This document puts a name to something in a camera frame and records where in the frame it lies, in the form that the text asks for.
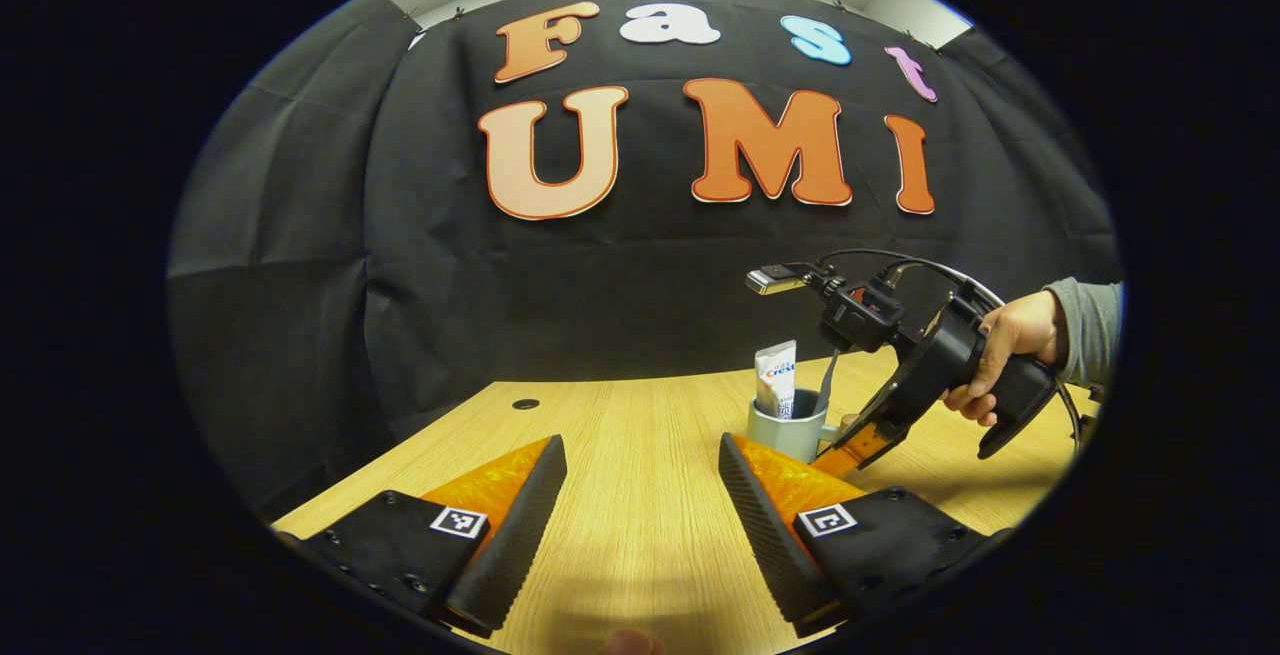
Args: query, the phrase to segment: gray mug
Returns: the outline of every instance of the gray mug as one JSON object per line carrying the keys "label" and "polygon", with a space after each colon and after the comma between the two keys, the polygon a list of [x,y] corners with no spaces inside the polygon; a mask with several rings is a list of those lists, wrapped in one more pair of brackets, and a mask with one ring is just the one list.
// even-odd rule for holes
{"label": "gray mug", "polygon": [[817,404],[817,391],[797,388],[791,408],[794,417],[783,421],[756,409],[755,397],[751,397],[746,413],[746,438],[801,463],[812,463],[818,457],[818,441],[831,443],[840,435],[840,427],[826,423],[827,406],[822,406],[822,412],[815,413]]}

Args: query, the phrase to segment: black cloth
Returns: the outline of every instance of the black cloth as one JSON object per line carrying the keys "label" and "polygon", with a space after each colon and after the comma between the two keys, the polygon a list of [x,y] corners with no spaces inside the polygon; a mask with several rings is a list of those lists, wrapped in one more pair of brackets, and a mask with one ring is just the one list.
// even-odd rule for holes
{"label": "black cloth", "polygon": [[[291,45],[219,123],[192,175],[170,264],[179,374],[202,429],[256,508],[283,514],[495,380],[608,380],[750,367],[796,339],[829,348],[808,292],[760,298],[750,269],[865,246],[938,260],[1006,301],[1065,276],[1120,278],[1097,175],[1065,116],[982,35],[941,52],[813,0],[590,0],[566,61],[494,84],[499,27],[581,0],[504,0],[431,27],[355,0]],[[627,9],[686,3],[716,43],[631,43]],[[805,58],[780,18],[826,22],[849,67]],[[884,52],[900,46],[928,104]],[[703,113],[686,81],[744,82],[777,122],[796,90],[831,95],[846,207],[759,185],[701,203]],[[577,171],[566,95],[630,93],[612,192],[575,217],[495,207],[476,123],[538,100],[541,180]],[[924,128],[929,216],[901,212],[887,114]],[[741,159],[742,175],[751,178]],[[792,180],[796,173],[792,171]],[[883,258],[835,260],[864,278]],[[923,326],[947,281],[922,267],[900,294]]]}

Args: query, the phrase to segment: orange letter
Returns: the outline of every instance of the orange letter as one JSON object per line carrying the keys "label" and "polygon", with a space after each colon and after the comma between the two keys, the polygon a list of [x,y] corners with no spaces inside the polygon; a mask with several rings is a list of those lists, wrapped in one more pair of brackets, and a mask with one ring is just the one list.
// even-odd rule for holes
{"label": "orange letter", "polygon": [[489,136],[489,198],[509,216],[570,217],[599,203],[618,175],[617,109],[626,87],[605,86],[568,93],[564,109],[577,113],[582,164],[572,180],[549,184],[534,171],[534,123],[547,105],[532,100],[485,113],[480,130]]}
{"label": "orange letter", "polygon": [[[572,43],[582,33],[577,18],[596,14],[600,14],[600,5],[575,3],[499,27],[498,35],[507,36],[507,64],[493,75],[493,81],[511,82],[557,67],[568,55],[564,50],[552,50],[552,40],[559,40],[562,45]],[[557,20],[556,26],[547,27],[548,20]]]}
{"label": "orange letter", "polygon": [[897,141],[897,162],[902,169],[897,207],[927,216],[933,212],[933,194],[929,194],[929,177],[924,173],[924,128],[905,116],[884,116],[884,125]]}
{"label": "orange letter", "polygon": [[791,185],[795,200],[809,205],[847,205],[854,200],[845,184],[836,136],[840,104],[831,96],[795,91],[778,125],[773,125],[741,82],[701,78],[686,82],[685,93],[703,107],[707,141],[707,169],[694,182],[694,198],[704,203],[748,200],[751,182],[737,169],[737,152],[742,150],[755,182],[772,200],[782,194],[796,157],[800,177]]}

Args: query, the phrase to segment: hand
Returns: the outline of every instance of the hand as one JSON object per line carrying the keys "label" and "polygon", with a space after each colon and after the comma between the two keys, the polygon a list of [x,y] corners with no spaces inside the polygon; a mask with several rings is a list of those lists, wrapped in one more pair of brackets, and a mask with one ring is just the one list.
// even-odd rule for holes
{"label": "hand", "polygon": [[667,655],[667,646],[643,632],[620,629],[604,642],[599,655]]}
{"label": "hand", "polygon": [[1051,290],[1032,296],[992,310],[982,319],[987,331],[987,347],[978,359],[978,371],[969,385],[942,391],[941,400],[947,409],[977,421],[982,427],[996,423],[996,395],[988,390],[1000,380],[1011,354],[1036,354],[1050,367],[1061,368],[1066,362],[1066,322],[1062,307]]}

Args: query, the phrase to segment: toothpaste tube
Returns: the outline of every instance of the toothpaste tube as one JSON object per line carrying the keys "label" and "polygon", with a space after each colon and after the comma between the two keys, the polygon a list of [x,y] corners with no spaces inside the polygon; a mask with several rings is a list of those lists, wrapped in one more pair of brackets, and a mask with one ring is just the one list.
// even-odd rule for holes
{"label": "toothpaste tube", "polygon": [[796,395],[796,342],[755,353],[755,407],[781,421],[791,420]]}

